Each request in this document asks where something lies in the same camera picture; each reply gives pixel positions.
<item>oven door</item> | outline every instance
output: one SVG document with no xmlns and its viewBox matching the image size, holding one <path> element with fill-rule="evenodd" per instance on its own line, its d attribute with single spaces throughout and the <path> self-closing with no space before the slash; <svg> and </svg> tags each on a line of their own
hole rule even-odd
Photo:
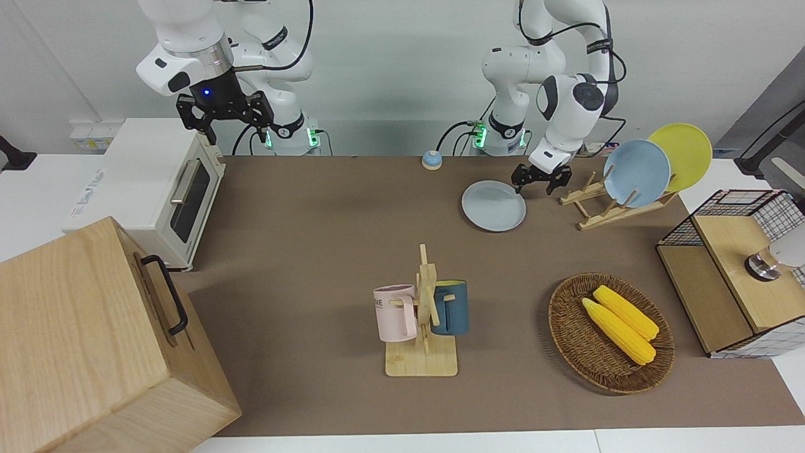
<svg viewBox="0 0 805 453">
<path fill-rule="evenodd" d="M 190 267 L 221 180 L 198 140 L 193 143 L 195 151 L 189 153 L 167 200 L 167 221 L 161 226 L 163 237 L 181 258 L 178 263 L 168 263 L 172 268 Z"/>
</svg>

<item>wooden mug tree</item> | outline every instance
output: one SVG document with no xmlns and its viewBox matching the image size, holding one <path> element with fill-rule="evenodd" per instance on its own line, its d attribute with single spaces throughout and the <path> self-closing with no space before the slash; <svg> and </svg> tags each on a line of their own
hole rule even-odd
<svg viewBox="0 0 805 453">
<path fill-rule="evenodd" d="M 427 262 L 425 244 L 419 245 L 419 272 L 416 273 L 416 317 L 419 332 L 416 339 L 386 343 L 386 374 L 388 376 L 455 376 L 458 373 L 456 337 L 431 332 L 440 324 L 436 311 L 436 265 Z"/>
</svg>

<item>yellow corn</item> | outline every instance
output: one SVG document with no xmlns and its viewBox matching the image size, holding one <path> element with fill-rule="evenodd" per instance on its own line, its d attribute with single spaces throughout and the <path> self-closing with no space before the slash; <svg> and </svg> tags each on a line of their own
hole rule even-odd
<svg viewBox="0 0 805 453">
<path fill-rule="evenodd" d="M 651 341 L 657 338 L 657 334 L 659 333 L 657 324 L 643 314 L 638 307 L 632 305 L 632 303 L 624 299 L 623 296 L 614 292 L 609 286 L 599 286 L 598 289 L 593 291 L 592 295 L 644 339 Z"/>
<path fill-rule="evenodd" d="M 654 356 L 657 355 L 654 347 L 613 312 L 586 297 L 581 299 L 581 303 L 584 304 L 590 318 L 604 331 L 606 336 L 636 364 L 645 365 L 654 360 Z"/>
</svg>

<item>plate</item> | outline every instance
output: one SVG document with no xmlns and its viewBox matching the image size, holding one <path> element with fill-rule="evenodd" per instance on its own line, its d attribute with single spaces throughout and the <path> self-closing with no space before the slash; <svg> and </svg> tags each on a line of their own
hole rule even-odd
<svg viewBox="0 0 805 453">
<path fill-rule="evenodd" d="M 604 181 L 610 197 L 624 205 L 633 190 L 638 194 L 626 207 L 648 206 L 660 198 L 671 179 L 671 164 L 665 152 L 648 140 L 632 140 L 615 148 L 604 164 L 604 174 L 615 165 Z"/>
<path fill-rule="evenodd" d="M 651 340 L 657 355 L 648 364 L 640 366 L 633 362 L 587 315 L 581 298 L 595 300 L 592 292 L 600 285 L 621 294 L 659 326 L 657 338 Z M 671 372 L 675 349 L 668 323 L 648 297 L 615 276 L 586 273 L 563 281 L 551 295 L 548 326 L 559 353 L 570 367 L 595 386 L 612 393 L 645 392 L 659 385 Z"/>
<path fill-rule="evenodd" d="M 710 168 L 710 139 L 692 124 L 674 123 L 660 127 L 649 135 L 649 141 L 662 148 L 671 162 L 671 173 L 675 176 L 668 183 L 666 190 L 669 192 L 679 192 L 694 185 Z"/>
<path fill-rule="evenodd" d="M 526 218 L 526 202 L 514 188 L 500 181 L 478 181 L 461 197 L 470 222 L 487 231 L 508 231 Z"/>
</svg>

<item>oven window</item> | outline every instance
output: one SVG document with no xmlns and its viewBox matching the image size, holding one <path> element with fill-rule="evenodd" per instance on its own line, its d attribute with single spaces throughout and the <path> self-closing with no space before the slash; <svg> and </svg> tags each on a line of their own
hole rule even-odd
<svg viewBox="0 0 805 453">
<path fill-rule="evenodd" d="M 201 209 L 201 204 L 204 201 L 204 194 L 207 193 L 209 187 L 209 173 L 204 168 L 204 164 L 199 161 L 199 169 L 196 177 L 190 184 L 190 192 L 188 198 L 183 205 L 178 205 L 173 210 L 173 217 L 171 218 L 171 229 L 182 239 L 183 243 L 188 243 L 190 238 L 190 231 L 193 225 L 196 224 L 196 217 Z"/>
</svg>

